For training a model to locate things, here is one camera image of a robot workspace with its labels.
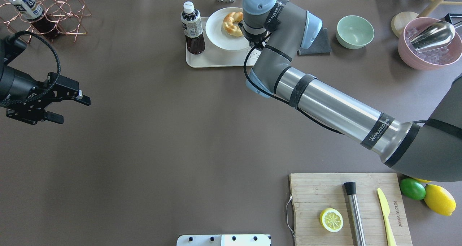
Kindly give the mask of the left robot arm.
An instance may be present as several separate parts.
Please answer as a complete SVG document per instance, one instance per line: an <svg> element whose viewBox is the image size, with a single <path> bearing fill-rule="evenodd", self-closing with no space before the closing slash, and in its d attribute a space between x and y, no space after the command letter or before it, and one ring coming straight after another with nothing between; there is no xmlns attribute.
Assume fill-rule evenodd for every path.
<svg viewBox="0 0 462 246"><path fill-rule="evenodd" d="M1 40L1 59L4 61L1 64L0 98L7 117L31 125L39 121L63 124L64 117L46 111L46 106L62 100L74 100L90 106L90 98L82 94L77 81L50 72L47 80L39 82L8 66L25 49L26 44L20 39L13 40L12 36Z"/></svg>

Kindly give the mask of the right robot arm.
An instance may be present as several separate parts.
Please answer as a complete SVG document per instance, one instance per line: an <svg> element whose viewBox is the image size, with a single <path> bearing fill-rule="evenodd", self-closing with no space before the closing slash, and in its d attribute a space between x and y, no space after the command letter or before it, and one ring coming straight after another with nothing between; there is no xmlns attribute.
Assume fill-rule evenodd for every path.
<svg viewBox="0 0 462 246"><path fill-rule="evenodd" d="M423 126L400 122L290 65L322 30L318 17L288 0L243 0L242 7L239 27L251 47L261 50L246 74L251 91L354 139L399 173L439 182L462 179L461 77Z"/></svg>

